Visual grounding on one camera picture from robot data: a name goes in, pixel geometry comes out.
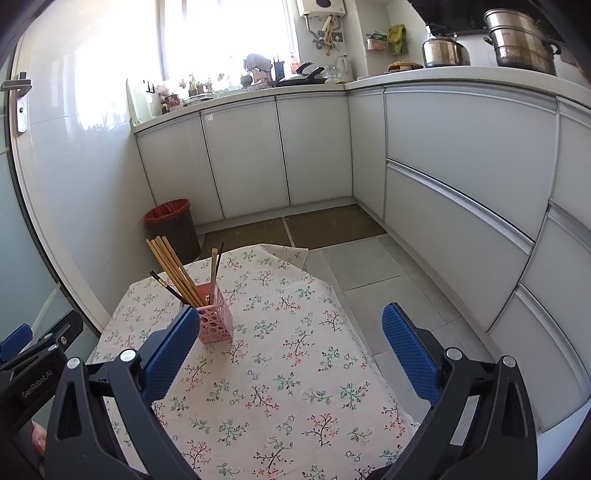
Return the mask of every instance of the stainless steel pot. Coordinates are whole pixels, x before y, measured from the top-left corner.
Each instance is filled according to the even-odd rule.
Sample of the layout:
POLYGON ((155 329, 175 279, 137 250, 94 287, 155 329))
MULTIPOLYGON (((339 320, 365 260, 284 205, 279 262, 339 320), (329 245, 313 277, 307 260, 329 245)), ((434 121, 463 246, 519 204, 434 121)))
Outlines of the stainless steel pot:
POLYGON ((534 70, 556 76, 554 55, 561 52, 553 40, 541 35, 509 27, 489 30, 484 40, 495 48, 496 62, 501 67, 534 70))
POLYGON ((468 49, 447 37, 431 37, 423 44, 425 67, 470 65, 468 49))
POLYGON ((495 8, 484 14, 484 22, 489 30, 497 27, 519 28, 532 33, 539 33, 535 20, 529 15, 516 10, 495 8))

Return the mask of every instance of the table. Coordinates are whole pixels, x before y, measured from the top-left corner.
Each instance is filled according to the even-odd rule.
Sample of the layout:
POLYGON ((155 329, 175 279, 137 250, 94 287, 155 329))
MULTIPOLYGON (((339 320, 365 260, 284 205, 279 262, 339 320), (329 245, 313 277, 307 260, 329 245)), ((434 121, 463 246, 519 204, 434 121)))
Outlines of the table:
MULTIPOLYGON (((276 245, 224 253, 218 282, 233 339, 198 340, 152 406, 203 479, 362 480, 392 464, 418 427, 397 406, 332 287, 301 269, 306 254, 276 245)), ((210 259, 187 270, 207 282, 210 259)), ((178 308, 154 279, 133 284, 94 361, 138 349, 178 308)), ((143 470, 115 402, 106 402, 126 458, 143 470)))

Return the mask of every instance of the metal screw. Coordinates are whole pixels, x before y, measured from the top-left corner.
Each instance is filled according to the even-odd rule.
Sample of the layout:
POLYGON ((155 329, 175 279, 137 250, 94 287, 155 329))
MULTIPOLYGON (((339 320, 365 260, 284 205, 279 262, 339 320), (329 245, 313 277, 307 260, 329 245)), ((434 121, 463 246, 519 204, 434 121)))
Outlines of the metal screw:
POLYGON ((462 358, 462 352, 459 351, 457 348, 450 348, 446 352, 446 355, 448 358, 451 358, 452 360, 459 360, 460 358, 462 358))
POLYGON ((513 368, 514 366, 517 365, 517 362, 515 361, 515 359, 512 356, 509 355, 505 355, 503 357, 503 363, 508 366, 509 368, 513 368))
POLYGON ((135 358, 135 350, 125 350, 119 355, 124 362, 131 362, 135 358))
POLYGON ((78 365, 80 365, 80 359, 78 357, 70 358, 66 364, 68 368, 76 368, 78 365))

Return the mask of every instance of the blue textured pad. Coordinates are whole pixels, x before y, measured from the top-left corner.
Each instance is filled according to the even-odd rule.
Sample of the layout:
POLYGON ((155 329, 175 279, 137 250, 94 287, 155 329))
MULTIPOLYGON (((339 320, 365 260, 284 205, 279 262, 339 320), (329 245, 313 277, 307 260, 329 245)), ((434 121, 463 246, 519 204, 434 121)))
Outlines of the blue textured pad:
POLYGON ((394 305, 384 308, 382 328, 414 391, 435 405, 441 397, 437 365, 394 305))
POLYGON ((169 331, 144 368, 142 397, 146 405, 166 396, 185 358, 199 335, 199 314, 187 309, 183 318, 169 331))
POLYGON ((0 364, 5 364, 16 357, 33 340, 33 331, 26 323, 12 332, 6 340, 0 342, 0 364))

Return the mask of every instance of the kitchen cabinet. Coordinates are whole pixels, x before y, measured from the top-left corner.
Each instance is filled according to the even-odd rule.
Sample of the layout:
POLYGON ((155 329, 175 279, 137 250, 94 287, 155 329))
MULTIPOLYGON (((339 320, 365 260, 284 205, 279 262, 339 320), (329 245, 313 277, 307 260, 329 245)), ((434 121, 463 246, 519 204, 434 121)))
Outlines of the kitchen cabinet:
POLYGON ((556 99, 457 82, 393 87, 385 97, 388 158, 537 237, 554 173, 556 99))
POLYGON ((443 183, 388 162, 385 223, 447 283, 486 331, 532 248, 511 224, 443 183))
POLYGON ((530 402, 547 430, 589 398, 589 378, 552 317, 522 285, 493 325, 490 336, 519 365, 530 402))
POLYGON ((223 219, 199 117, 138 135, 156 203, 191 201, 196 225, 223 219))
POLYGON ((277 97, 292 205, 352 195, 344 92, 277 97))
POLYGON ((353 160, 353 195, 384 218, 386 125, 384 89, 355 92, 348 97, 353 160))
POLYGON ((591 372, 591 231, 552 205, 522 283, 552 315, 591 372))
POLYGON ((224 216, 288 206, 274 98, 207 109, 201 116, 224 216))
POLYGON ((560 137, 552 198, 591 229, 591 111, 559 99, 560 137))

